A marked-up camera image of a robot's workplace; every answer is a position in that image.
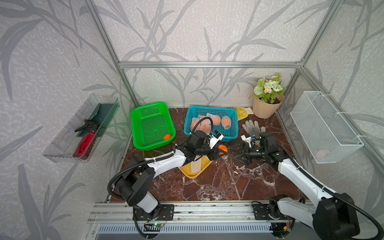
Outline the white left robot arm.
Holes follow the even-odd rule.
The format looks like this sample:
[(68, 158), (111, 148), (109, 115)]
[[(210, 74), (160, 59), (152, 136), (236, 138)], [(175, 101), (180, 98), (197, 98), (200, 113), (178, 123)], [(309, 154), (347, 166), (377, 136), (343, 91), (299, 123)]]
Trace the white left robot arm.
[(224, 135), (218, 131), (206, 134), (202, 131), (191, 133), (170, 153), (152, 158), (132, 158), (126, 168), (116, 174), (108, 183), (111, 196), (124, 200), (130, 207), (142, 209), (150, 216), (160, 212), (161, 204), (150, 193), (151, 184), (157, 176), (196, 161), (196, 157), (207, 157), (216, 161), (228, 154), (221, 142)]

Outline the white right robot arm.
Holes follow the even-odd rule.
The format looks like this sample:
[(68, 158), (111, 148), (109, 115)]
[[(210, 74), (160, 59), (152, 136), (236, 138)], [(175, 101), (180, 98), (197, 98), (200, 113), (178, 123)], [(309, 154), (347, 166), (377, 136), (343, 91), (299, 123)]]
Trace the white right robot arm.
[(248, 135), (229, 146), (235, 160), (243, 165), (263, 160), (288, 178), (311, 201), (307, 206), (286, 195), (270, 198), (268, 211), (272, 218), (287, 216), (315, 230), (322, 240), (348, 240), (360, 234), (354, 201), (339, 195), (309, 174), (292, 156), (276, 143), (274, 134), (261, 133), (258, 140)]

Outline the teal plastic basket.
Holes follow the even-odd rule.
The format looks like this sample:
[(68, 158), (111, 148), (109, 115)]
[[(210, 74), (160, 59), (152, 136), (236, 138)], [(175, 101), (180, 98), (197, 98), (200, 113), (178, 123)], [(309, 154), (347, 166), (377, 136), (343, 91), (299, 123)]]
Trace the teal plastic basket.
[(197, 118), (198, 116), (205, 116), (207, 113), (218, 115), (221, 118), (224, 116), (228, 116), (231, 119), (231, 127), (227, 130), (224, 129), (222, 125), (213, 127), (214, 131), (217, 130), (224, 136), (222, 142), (230, 142), (238, 137), (239, 126), (236, 110), (229, 108), (216, 108), (204, 106), (189, 107), (184, 125), (185, 135), (190, 135), (193, 118)]

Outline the grey knit work glove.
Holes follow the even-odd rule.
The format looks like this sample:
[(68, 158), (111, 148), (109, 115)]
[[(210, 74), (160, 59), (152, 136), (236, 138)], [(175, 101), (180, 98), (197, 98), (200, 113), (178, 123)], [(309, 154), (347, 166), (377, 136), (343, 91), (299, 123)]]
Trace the grey knit work glove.
[(256, 139), (260, 138), (260, 133), (266, 132), (266, 127), (260, 127), (258, 121), (246, 121), (242, 127), (248, 135), (254, 136)]

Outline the netted orange large left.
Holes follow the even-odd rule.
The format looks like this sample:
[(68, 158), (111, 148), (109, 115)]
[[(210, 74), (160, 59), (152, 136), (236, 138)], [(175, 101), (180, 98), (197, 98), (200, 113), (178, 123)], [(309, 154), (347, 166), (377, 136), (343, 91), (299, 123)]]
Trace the netted orange large left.
[(192, 121), (191, 121), (191, 132), (196, 127), (196, 125), (198, 124), (199, 120), (200, 120), (199, 118), (192, 118)]

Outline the netted orange right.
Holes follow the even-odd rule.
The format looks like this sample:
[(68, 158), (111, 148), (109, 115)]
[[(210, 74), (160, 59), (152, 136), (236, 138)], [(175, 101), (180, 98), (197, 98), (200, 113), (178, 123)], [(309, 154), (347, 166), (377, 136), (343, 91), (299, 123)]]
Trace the netted orange right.
[(232, 120), (229, 116), (223, 116), (221, 119), (221, 125), (225, 130), (228, 130), (232, 126)]

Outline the yellow plastic tray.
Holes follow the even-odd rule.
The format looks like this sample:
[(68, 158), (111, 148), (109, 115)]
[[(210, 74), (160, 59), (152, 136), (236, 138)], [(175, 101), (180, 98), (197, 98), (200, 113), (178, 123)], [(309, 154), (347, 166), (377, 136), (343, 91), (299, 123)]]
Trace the yellow plastic tray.
[(196, 156), (191, 163), (179, 167), (180, 171), (189, 179), (196, 179), (202, 172), (211, 165), (207, 156)]

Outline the netted orange back middle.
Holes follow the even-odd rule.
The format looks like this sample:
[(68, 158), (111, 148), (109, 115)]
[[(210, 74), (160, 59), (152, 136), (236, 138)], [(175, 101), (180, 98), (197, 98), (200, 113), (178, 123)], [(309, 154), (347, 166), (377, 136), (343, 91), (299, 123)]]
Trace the netted orange back middle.
[(219, 126), (221, 124), (221, 118), (218, 115), (207, 113), (206, 116), (212, 119), (214, 126)]

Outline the yellow dotted work glove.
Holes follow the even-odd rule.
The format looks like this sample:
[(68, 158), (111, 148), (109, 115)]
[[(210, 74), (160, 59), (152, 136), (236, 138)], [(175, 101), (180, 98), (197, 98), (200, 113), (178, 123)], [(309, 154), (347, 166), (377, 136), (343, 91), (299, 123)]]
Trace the yellow dotted work glove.
[(246, 119), (249, 115), (254, 114), (252, 108), (233, 107), (233, 109), (237, 113), (238, 121)]

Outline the beige ribbed flower pot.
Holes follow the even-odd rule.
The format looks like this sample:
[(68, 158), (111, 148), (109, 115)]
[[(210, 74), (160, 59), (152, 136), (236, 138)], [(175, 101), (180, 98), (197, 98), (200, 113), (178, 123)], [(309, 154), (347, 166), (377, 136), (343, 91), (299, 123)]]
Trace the beige ribbed flower pot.
[(260, 119), (268, 119), (279, 109), (284, 99), (285, 98), (283, 95), (279, 95), (276, 98), (276, 100), (278, 100), (278, 103), (268, 104), (268, 103), (262, 102), (258, 98), (254, 98), (254, 103), (252, 107), (254, 115)]

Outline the green plastic basket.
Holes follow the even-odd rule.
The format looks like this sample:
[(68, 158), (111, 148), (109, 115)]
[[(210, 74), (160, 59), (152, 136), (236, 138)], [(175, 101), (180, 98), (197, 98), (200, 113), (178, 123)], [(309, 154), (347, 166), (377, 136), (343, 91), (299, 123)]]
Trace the green plastic basket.
[[(131, 111), (132, 139), (134, 146), (143, 151), (151, 151), (168, 145), (176, 136), (169, 108), (163, 102), (137, 107)], [(172, 138), (164, 141), (163, 137)]]

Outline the white green artificial flowers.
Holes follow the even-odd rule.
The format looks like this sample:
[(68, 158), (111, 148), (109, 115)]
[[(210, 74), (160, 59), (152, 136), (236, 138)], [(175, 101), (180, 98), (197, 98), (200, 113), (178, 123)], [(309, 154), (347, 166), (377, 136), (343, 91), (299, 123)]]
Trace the white green artificial flowers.
[(249, 99), (255, 98), (267, 104), (277, 104), (280, 100), (278, 96), (282, 96), (287, 88), (283, 87), (281, 73), (272, 76), (271, 79), (260, 78), (257, 85), (254, 87), (254, 93)]

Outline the dark green trowel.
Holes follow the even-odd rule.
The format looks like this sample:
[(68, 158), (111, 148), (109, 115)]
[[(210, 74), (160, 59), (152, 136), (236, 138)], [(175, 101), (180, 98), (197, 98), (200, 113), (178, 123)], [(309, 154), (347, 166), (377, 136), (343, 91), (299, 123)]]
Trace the dark green trowel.
[[(95, 110), (91, 113), (91, 116), (88, 117), (86, 120), (92, 120), (94, 122), (97, 122), (100, 125), (99, 126), (100, 128), (105, 121), (112, 119), (112, 115), (115, 113), (118, 107), (119, 107), (118, 103), (98, 104)], [(83, 131), (77, 132), (78, 133), (77, 137), (83, 137), (89, 131), (90, 129), (84, 129)]]

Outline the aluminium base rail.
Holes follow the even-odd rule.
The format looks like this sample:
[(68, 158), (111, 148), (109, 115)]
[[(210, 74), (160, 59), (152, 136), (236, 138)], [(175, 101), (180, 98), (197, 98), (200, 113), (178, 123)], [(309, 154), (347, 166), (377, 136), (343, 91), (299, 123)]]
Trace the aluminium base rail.
[(142, 210), (123, 203), (95, 204), (81, 238), (168, 240), (217, 234), (286, 238), (296, 222), (287, 216), (272, 218), (267, 205), (267, 201), (164, 202), (163, 213), (145, 226), (148, 220)]

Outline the clear plastic wall shelf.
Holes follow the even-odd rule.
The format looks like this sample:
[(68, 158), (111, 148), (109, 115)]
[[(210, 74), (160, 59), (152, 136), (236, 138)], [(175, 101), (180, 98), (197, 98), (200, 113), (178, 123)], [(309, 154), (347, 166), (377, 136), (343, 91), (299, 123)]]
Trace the clear plastic wall shelf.
[(87, 163), (119, 107), (116, 97), (91, 94), (43, 156), (54, 163)]

